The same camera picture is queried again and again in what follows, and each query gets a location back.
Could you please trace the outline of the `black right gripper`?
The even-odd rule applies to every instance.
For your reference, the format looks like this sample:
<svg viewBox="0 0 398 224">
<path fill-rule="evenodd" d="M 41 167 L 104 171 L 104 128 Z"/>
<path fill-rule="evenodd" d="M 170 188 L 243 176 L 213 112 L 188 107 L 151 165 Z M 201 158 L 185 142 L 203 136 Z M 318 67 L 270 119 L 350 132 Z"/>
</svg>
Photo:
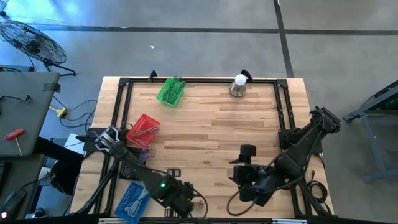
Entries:
<svg viewBox="0 0 398 224">
<path fill-rule="evenodd" d="M 229 177 L 229 179 L 238 186 L 240 201 L 266 204 L 267 195 L 262 194 L 254 187 L 254 184 L 260 180 L 260 166 L 251 163 L 254 156 L 256 156 L 255 145 L 241 145 L 238 158 L 229 162 L 234 164 L 233 177 Z"/>
</svg>

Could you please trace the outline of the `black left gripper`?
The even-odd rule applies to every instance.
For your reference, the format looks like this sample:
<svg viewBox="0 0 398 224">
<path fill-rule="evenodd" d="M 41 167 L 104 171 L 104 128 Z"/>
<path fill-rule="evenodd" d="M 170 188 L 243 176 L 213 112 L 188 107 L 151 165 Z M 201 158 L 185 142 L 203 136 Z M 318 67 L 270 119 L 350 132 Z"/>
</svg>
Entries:
<svg viewBox="0 0 398 224">
<path fill-rule="evenodd" d="M 193 193 L 193 184 L 183 183 L 173 186 L 169 207 L 182 218 L 187 218 L 189 213 L 193 217 L 199 216 L 199 209 L 194 208 L 193 204 L 202 204 L 202 198 Z"/>
</svg>

